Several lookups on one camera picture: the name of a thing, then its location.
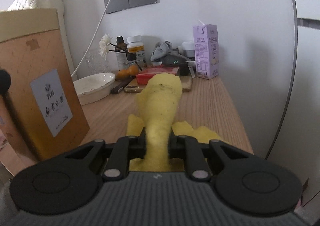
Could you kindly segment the gold tea tin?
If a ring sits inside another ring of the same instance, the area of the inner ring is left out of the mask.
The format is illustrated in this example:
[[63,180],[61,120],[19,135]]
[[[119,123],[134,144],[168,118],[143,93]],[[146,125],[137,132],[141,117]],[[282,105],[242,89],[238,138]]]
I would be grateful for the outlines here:
[[56,9],[1,12],[1,131],[26,166],[80,145],[89,124],[73,85]]

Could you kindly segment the yellow cleaning cloth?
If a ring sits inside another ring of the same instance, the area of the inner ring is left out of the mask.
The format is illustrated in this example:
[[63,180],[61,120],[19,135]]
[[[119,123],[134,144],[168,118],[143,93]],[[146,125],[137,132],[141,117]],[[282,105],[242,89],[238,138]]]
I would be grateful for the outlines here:
[[186,121],[174,122],[182,95],[182,84],[177,76],[162,73],[151,78],[145,89],[136,97],[139,116],[128,117],[127,136],[146,132],[146,154],[143,159],[130,161],[129,171],[166,172],[184,170],[181,159],[169,159],[168,140],[171,131],[176,136],[186,135],[197,139],[207,160],[209,142],[219,135],[205,126],[193,129]]

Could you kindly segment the black lighter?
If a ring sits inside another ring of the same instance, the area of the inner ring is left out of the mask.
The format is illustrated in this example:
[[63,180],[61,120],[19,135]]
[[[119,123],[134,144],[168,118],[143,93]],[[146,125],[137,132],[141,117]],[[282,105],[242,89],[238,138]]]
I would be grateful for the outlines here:
[[111,89],[111,94],[119,94],[124,88],[134,79],[134,77],[129,77],[121,81],[118,85]]

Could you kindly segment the white ceramic dish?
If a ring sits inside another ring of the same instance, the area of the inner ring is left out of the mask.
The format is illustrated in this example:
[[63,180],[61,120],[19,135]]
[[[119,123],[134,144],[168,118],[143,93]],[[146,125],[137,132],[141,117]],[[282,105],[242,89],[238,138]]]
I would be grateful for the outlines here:
[[116,75],[98,73],[86,76],[73,82],[81,106],[103,99],[111,93]]

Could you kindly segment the red box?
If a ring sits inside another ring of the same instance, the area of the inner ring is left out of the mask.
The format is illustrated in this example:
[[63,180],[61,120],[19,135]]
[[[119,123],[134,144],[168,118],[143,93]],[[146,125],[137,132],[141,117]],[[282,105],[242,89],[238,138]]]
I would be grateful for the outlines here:
[[147,85],[148,81],[157,74],[167,73],[177,75],[179,69],[179,67],[147,68],[136,75],[137,84]]

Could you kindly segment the orange fruit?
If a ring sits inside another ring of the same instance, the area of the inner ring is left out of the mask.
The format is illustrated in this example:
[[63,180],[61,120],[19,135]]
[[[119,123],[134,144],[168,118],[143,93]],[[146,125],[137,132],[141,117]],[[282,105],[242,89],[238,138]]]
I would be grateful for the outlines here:
[[136,76],[140,73],[140,69],[137,65],[131,65],[127,69],[120,70],[116,75],[116,80],[125,80],[128,79],[131,76]]

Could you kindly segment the black electronic device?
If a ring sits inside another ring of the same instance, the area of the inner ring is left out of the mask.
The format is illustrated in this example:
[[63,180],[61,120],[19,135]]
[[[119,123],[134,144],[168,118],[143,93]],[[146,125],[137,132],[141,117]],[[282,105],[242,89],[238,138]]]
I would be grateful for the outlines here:
[[161,59],[161,62],[165,67],[178,67],[179,76],[188,76],[190,68],[192,68],[193,71],[196,70],[195,61],[186,60],[185,58],[177,55],[166,55]]

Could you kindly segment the clear glass cup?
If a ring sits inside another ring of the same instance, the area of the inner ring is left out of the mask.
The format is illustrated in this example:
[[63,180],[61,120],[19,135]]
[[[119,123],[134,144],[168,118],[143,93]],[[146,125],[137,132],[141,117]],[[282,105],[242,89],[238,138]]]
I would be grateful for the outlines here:
[[105,56],[100,55],[100,50],[90,49],[86,54],[85,61],[89,74],[109,73],[110,64]]

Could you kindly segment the dark glass diffuser bottle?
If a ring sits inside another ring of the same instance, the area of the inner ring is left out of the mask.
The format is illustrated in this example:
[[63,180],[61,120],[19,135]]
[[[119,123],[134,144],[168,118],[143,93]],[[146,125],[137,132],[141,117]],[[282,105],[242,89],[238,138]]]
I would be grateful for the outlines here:
[[126,68],[127,64],[127,44],[122,36],[116,38],[116,46],[114,48],[116,50],[118,69],[121,71]]

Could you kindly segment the grey crumpled cloth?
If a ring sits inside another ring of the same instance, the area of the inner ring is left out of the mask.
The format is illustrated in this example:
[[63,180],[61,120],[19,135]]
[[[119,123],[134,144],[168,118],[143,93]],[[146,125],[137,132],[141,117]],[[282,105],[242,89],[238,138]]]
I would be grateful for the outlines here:
[[176,51],[173,50],[171,42],[169,42],[169,41],[159,42],[159,43],[157,43],[156,48],[153,50],[151,57],[150,57],[150,60],[152,62],[159,62],[159,61],[161,61],[161,59],[163,57],[165,57],[166,55],[169,55],[169,54],[183,57],[180,54],[178,54]]

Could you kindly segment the white artificial flower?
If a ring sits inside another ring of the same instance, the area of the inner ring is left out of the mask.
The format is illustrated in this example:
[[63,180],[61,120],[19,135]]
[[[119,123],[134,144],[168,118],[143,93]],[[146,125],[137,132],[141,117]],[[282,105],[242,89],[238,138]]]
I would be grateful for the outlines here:
[[102,57],[107,56],[110,51],[110,44],[112,42],[112,37],[109,34],[103,35],[99,41],[100,55]]

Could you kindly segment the purple milk carton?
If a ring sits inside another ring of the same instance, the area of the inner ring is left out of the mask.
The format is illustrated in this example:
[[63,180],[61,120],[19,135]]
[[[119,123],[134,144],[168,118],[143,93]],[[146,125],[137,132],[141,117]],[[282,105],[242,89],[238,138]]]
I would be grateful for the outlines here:
[[193,26],[196,75],[212,79],[219,74],[219,40],[217,25]]

